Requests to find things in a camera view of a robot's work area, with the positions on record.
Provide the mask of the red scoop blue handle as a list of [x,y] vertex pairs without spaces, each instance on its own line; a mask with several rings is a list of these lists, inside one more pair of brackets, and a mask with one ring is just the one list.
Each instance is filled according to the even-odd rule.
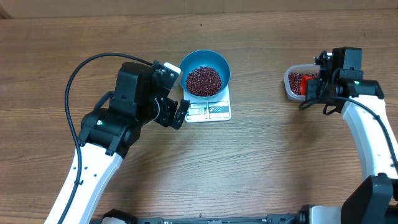
[[304,75],[301,79],[301,83],[300,83],[300,94],[305,96],[306,92],[307,92],[307,83],[309,80],[313,79],[313,77],[308,76],[308,75]]

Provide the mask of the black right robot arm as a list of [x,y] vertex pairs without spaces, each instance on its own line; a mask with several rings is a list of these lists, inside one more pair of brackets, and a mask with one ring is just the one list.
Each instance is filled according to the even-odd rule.
[[306,223],[397,223],[397,140],[378,81],[364,79],[361,48],[340,47],[314,58],[319,77],[306,81],[305,110],[323,104],[339,113],[358,151],[363,182],[340,207],[310,206]]

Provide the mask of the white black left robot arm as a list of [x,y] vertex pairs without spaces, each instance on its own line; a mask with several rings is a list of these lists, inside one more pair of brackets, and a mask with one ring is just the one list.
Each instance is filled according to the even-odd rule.
[[113,91],[107,92],[81,121],[67,179],[46,223],[89,223],[95,208],[142,127],[151,122],[179,129],[189,102],[168,95],[181,69],[165,62],[122,64]]

